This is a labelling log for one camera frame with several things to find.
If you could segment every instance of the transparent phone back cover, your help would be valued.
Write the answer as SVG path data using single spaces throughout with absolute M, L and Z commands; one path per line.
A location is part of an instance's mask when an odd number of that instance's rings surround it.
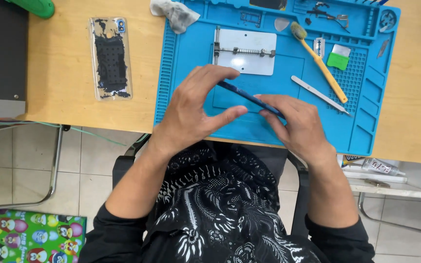
M 89 19 L 95 96 L 99 101 L 132 98 L 128 28 L 123 17 Z

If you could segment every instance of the green book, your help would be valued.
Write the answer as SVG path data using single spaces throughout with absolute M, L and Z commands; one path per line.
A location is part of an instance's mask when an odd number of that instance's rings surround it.
M 0 209 L 0 263 L 77 263 L 86 218 Z

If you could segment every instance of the pcb holder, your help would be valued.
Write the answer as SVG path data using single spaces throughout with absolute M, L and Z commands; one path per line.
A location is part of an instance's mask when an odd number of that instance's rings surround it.
M 220 29 L 214 37 L 213 64 L 234 68 L 242 74 L 274 73 L 277 34 Z

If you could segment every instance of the person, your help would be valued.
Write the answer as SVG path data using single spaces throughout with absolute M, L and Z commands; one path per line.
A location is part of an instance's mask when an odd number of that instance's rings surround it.
M 286 125 L 260 111 L 284 146 L 307 163 L 311 241 L 287 235 L 277 214 L 286 149 L 278 158 L 203 141 L 248 112 L 235 106 L 209 117 L 202 108 L 218 81 L 238 75 L 227 67 L 196 67 L 176 88 L 142 155 L 99 209 L 79 263 L 373 262 L 373 246 L 315 106 L 256 95 L 283 113 Z

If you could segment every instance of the sleeve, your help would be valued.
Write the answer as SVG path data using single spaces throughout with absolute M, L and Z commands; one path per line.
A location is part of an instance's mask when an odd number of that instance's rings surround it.
M 373 246 L 368 243 L 368 234 L 358 217 L 358 222 L 347 228 L 330 228 L 318 225 L 305 217 L 311 241 L 324 253 L 330 262 L 373 263 Z
M 86 235 L 79 263 L 140 262 L 146 221 L 147 217 L 116 217 L 102 205 L 94 219 L 94 230 Z

